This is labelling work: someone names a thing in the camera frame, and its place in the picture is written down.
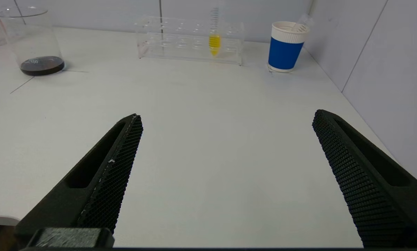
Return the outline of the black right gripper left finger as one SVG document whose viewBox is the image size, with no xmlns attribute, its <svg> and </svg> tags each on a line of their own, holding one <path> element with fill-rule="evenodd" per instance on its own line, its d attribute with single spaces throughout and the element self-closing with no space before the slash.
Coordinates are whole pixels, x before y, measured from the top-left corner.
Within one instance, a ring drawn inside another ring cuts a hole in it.
<svg viewBox="0 0 417 251">
<path fill-rule="evenodd" d="M 140 115 L 119 120 L 15 227 L 20 248 L 46 228 L 114 233 L 143 134 Z"/>
</svg>

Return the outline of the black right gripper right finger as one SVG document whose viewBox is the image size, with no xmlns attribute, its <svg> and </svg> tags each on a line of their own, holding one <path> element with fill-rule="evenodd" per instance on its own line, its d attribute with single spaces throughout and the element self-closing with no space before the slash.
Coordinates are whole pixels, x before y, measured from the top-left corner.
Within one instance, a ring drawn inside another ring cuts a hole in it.
<svg viewBox="0 0 417 251">
<path fill-rule="evenodd" d="M 312 127 L 365 248 L 417 248 L 417 179 L 340 116 Z"/>
</svg>

